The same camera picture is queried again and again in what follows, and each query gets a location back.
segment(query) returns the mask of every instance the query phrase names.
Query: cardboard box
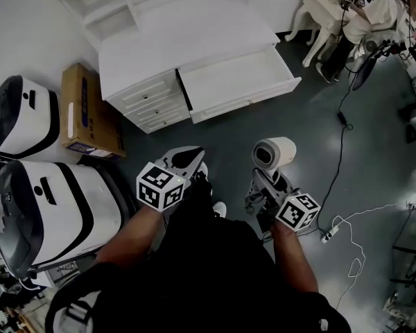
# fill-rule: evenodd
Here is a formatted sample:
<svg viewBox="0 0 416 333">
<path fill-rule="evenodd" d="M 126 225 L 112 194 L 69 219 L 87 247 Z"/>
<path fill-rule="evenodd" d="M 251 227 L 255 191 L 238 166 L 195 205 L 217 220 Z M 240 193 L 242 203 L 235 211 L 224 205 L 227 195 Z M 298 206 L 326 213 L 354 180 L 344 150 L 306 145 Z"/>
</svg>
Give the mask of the cardboard box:
<svg viewBox="0 0 416 333">
<path fill-rule="evenodd" d="M 60 140 L 65 148 L 87 155 L 126 156 L 120 114 L 102 100 L 98 74 L 81 64 L 62 75 Z"/>
</svg>

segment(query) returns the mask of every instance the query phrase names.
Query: white robot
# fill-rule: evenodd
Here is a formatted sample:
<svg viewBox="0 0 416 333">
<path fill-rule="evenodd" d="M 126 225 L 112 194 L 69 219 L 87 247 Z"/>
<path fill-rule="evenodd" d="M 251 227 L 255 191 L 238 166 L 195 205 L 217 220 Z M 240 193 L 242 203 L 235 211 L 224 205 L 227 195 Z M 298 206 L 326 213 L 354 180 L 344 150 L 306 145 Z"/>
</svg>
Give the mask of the white robot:
<svg viewBox="0 0 416 333">
<path fill-rule="evenodd" d="M 274 219 L 294 231 L 308 227 L 320 206 L 299 189 L 293 188 L 280 168 L 290 163 L 296 154 L 296 145 L 286 137 L 263 139 L 252 152 L 256 168 L 252 172 L 250 190 L 245 199 L 248 213 L 253 205 L 264 202 L 257 214 L 262 232 L 270 229 Z M 137 200 L 171 214 L 184 198 L 202 164 L 203 148 L 186 146 L 168 151 L 155 163 L 148 163 L 137 176 Z"/>
<path fill-rule="evenodd" d="M 312 197 L 293 188 L 281 172 L 295 155 L 296 145 L 286 137 L 263 139 L 254 146 L 252 160 L 257 167 L 252 172 L 245 208 L 249 214 L 254 214 L 254 205 L 263 203 L 257 214 L 262 232 L 269 231 L 274 219 L 296 232 L 303 230 L 320 211 Z"/>
</svg>

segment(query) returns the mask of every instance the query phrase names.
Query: gray floor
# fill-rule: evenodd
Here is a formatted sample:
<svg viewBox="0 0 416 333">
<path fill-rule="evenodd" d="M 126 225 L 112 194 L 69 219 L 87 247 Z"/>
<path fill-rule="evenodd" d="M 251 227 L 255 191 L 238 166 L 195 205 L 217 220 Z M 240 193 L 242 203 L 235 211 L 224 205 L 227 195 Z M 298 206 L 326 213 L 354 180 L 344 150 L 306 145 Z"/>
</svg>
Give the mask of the gray floor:
<svg viewBox="0 0 416 333">
<path fill-rule="evenodd" d="M 196 125 L 186 120 L 151 135 L 125 120 L 128 157 L 117 164 L 132 187 L 147 161 L 173 147 L 202 146 L 207 151 L 205 162 L 215 199 L 227 204 L 230 219 L 247 221 L 258 231 L 255 218 L 243 209 L 253 168 L 250 153 L 259 139 L 286 136 L 296 143 L 297 155 L 284 173 L 321 203 L 336 172 L 341 130 L 336 110 L 347 91 L 347 79 L 328 85 L 313 65 L 303 68 L 302 59 L 308 52 L 304 41 L 282 42 L 277 49 L 294 76 L 302 77 L 290 94 Z M 367 256 L 363 273 L 339 308 L 353 332 L 381 332 L 388 319 L 381 307 L 392 290 L 388 281 L 391 246 L 406 218 L 406 201 L 416 202 L 416 142 L 405 142 L 405 128 L 397 117 L 397 109 L 410 101 L 410 80 L 400 60 L 391 57 L 378 63 L 371 78 L 343 107 L 354 129 L 345 133 L 341 172 L 320 225 L 327 228 L 337 214 L 347 216 L 387 203 L 402 205 L 356 216 L 352 221 L 354 241 L 364 247 Z M 344 226 L 327 244 L 321 244 L 319 238 L 315 232 L 302 237 L 301 242 L 321 292 L 336 306 L 352 282 L 347 272 L 360 251 L 350 244 L 349 230 Z M 271 244 L 266 245 L 272 253 Z"/>
</svg>

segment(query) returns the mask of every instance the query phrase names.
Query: black cable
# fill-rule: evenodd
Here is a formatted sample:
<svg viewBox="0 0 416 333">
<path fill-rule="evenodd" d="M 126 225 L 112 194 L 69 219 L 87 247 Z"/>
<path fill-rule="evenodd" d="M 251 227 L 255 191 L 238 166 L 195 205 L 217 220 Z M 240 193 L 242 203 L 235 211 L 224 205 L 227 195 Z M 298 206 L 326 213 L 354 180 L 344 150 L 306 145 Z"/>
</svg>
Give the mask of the black cable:
<svg viewBox="0 0 416 333">
<path fill-rule="evenodd" d="M 322 213 L 322 211 L 324 209 L 325 203 L 327 202 L 328 196 L 331 193 L 331 189 L 333 189 L 333 185 L 334 185 L 334 183 L 335 183 L 335 181 L 338 178 L 339 173 L 340 173 L 340 165 L 342 164 L 342 154 L 343 154 L 343 149 L 344 149 L 344 132 L 347 129 L 349 130 L 350 128 L 348 128 L 347 126 L 342 127 L 342 132 L 340 134 L 340 152 L 339 152 L 338 168 L 337 168 L 336 174 L 334 175 L 334 178 L 331 181 L 331 184 L 328 188 L 328 192 L 325 195 L 324 199 L 322 200 L 322 207 L 320 208 L 320 211 L 319 211 L 318 215 L 316 216 L 316 227 L 319 231 L 321 231 L 322 235 L 325 235 L 326 232 L 319 226 L 319 217 L 320 217 L 320 214 Z"/>
<path fill-rule="evenodd" d="M 408 43 L 411 48 L 411 0 L 408 0 Z"/>
<path fill-rule="evenodd" d="M 342 13 L 342 19 L 340 19 L 340 29 L 339 29 L 339 36 L 338 36 L 338 44 L 339 44 L 339 41 L 340 41 L 340 36 L 344 33 L 344 31 L 343 31 L 344 17 L 345 17 L 345 9 L 344 9 L 344 12 Z"/>
<path fill-rule="evenodd" d="M 272 241 L 272 233 L 270 231 L 265 232 L 261 240 L 262 240 L 262 244 Z"/>
<path fill-rule="evenodd" d="M 358 44 L 358 52 L 359 52 L 359 50 L 361 49 L 361 43 L 362 43 L 362 38 L 361 38 L 361 40 L 359 41 L 359 44 Z M 351 69 L 349 69 L 349 68 L 347 67 L 347 64 L 345 64 L 345 68 L 346 68 L 346 70 L 347 70 L 347 71 L 349 71 L 350 73 L 353 73 L 353 74 L 357 74 L 357 73 L 358 73 L 357 71 L 352 71 Z"/>
<path fill-rule="evenodd" d="M 344 103 L 345 99 L 348 97 L 349 93 L 351 92 L 353 82 L 350 84 L 350 86 L 348 88 L 348 92 L 346 93 L 346 95 L 342 98 L 342 100 L 340 100 L 340 104 L 339 104 L 339 108 L 338 108 L 339 112 L 342 112 L 342 111 L 340 111 L 340 108 L 342 107 L 342 104 Z"/>
<path fill-rule="evenodd" d="M 298 235 L 298 237 L 307 236 L 307 235 L 309 235 L 309 234 L 311 234 L 311 233 L 313 233 L 313 232 L 315 232 L 315 231 L 317 231 L 317 230 L 319 230 L 319 228 L 316 228 L 315 230 L 312 230 L 312 231 L 310 231 L 310 232 L 308 232 L 308 233 L 299 234 L 299 235 Z"/>
</svg>

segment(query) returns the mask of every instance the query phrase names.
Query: person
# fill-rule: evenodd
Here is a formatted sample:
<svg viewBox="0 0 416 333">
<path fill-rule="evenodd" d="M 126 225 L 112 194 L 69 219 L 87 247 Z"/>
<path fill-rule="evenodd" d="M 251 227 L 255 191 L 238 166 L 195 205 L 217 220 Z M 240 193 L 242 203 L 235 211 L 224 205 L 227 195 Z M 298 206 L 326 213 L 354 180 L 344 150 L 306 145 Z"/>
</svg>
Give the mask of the person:
<svg viewBox="0 0 416 333">
<path fill-rule="evenodd" d="M 98 252 L 95 265 L 57 292 L 46 332 L 254 325 L 280 332 L 351 332 L 318 293 L 296 234 L 275 221 L 274 263 L 246 222 L 226 219 L 223 203 L 212 205 L 211 190 L 207 172 L 199 171 L 153 254 L 148 251 L 163 216 L 141 208 Z"/>
<path fill-rule="evenodd" d="M 357 15 L 344 26 L 343 35 L 328 61 L 317 63 L 316 69 L 328 82 L 339 80 L 340 72 L 344 69 L 349 53 L 361 42 L 362 38 L 372 31 L 392 28 L 405 9 L 405 0 L 373 0 L 364 8 L 351 3 L 349 5 Z"/>
</svg>

